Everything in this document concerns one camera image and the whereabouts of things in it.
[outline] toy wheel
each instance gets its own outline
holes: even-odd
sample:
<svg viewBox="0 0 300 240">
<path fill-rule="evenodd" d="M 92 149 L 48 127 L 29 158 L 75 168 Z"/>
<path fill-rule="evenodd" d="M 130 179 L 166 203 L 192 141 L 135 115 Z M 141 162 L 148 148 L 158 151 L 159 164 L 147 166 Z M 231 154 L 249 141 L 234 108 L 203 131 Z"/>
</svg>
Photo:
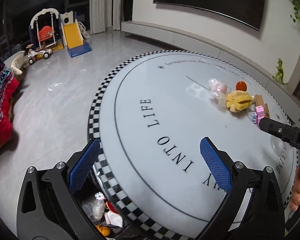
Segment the toy wheel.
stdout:
<svg viewBox="0 0 300 240">
<path fill-rule="evenodd" d="M 32 65 L 35 62 L 35 60 L 33 58 L 30 58 L 28 62 L 29 62 L 29 65 Z"/>
<path fill-rule="evenodd" d="M 45 59 L 47 59 L 47 58 L 50 57 L 50 54 L 49 54 L 48 52 L 45 52 L 45 53 L 43 54 L 43 57 L 44 57 Z"/>
</svg>

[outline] black wheel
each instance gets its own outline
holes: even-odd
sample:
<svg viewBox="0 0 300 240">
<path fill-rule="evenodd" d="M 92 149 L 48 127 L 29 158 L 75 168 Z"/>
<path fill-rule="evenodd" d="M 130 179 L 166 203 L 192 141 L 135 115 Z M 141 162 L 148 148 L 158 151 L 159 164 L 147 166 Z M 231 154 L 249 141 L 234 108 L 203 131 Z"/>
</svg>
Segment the black wheel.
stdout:
<svg viewBox="0 0 300 240">
<path fill-rule="evenodd" d="M 33 58 L 30 58 L 30 59 L 28 60 L 28 62 L 29 62 L 29 65 L 32 65 L 32 64 L 35 62 L 35 60 L 34 60 Z"/>
</svg>

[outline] silver screw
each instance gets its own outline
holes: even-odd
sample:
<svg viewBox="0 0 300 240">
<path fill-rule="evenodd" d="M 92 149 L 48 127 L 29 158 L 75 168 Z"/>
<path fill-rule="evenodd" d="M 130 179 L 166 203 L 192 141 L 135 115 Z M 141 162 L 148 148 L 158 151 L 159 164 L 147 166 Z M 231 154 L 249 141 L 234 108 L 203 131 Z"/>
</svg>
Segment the silver screw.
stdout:
<svg viewBox="0 0 300 240">
<path fill-rule="evenodd" d="M 269 172 L 269 173 L 272 173 L 273 169 L 271 167 L 266 167 L 266 171 Z"/>
<path fill-rule="evenodd" d="M 32 173 L 32 172 L 34 172 L 34 167 L 29 167 L 28 168 L 28 173 Z"/>
<path fill-rule="evenodd" d="M 242 168 L 243 168 L 243 164 L 242 164 L 241 162 L 235 163 L 235 166 L 236 166 L 238 169 L 242 169 Z"/>
<path fill-rule="evenodd" d="M 62 169 L 64 166 L 65 166 L 65 163 L 63 163 L 63 162 L 59 162 L 56 165 L 57 169 Z"/>
</svg>

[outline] yellow slide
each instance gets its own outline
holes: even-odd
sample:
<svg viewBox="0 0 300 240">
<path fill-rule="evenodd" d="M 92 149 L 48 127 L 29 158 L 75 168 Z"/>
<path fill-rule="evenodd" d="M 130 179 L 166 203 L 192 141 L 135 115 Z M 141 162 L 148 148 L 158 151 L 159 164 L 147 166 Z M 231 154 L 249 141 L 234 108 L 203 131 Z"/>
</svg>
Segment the yellow slide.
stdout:
<svg viewBox="0 0 300 240">
<path fill-rule="evenodd" d="M 83 45 L 83 41 L 78 31 L 77 23 L 71 23 L 63 26 L 63 30 L 66 36 L 66 42 L 69 49 Z"/>
</svg>

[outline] green dinosaur toy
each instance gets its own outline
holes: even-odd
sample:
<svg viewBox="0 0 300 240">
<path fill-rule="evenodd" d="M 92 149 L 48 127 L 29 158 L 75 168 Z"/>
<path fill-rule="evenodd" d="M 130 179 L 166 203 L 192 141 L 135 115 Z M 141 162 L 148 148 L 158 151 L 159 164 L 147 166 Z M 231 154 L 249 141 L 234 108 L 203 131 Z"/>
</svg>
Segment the green dinosaur toy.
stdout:
<svg viewBox="0 0 300 240">
<path fill-rule="evenodd" d="M 280 82 L 282 85 L 286 85 L 287 83 L 283 82 L 283 68 L 282 68 L 282 60 L 278 59 L 278 72 L 275 74 L 275 77 L 272 76 L 277 82 Z"/>
</svg>

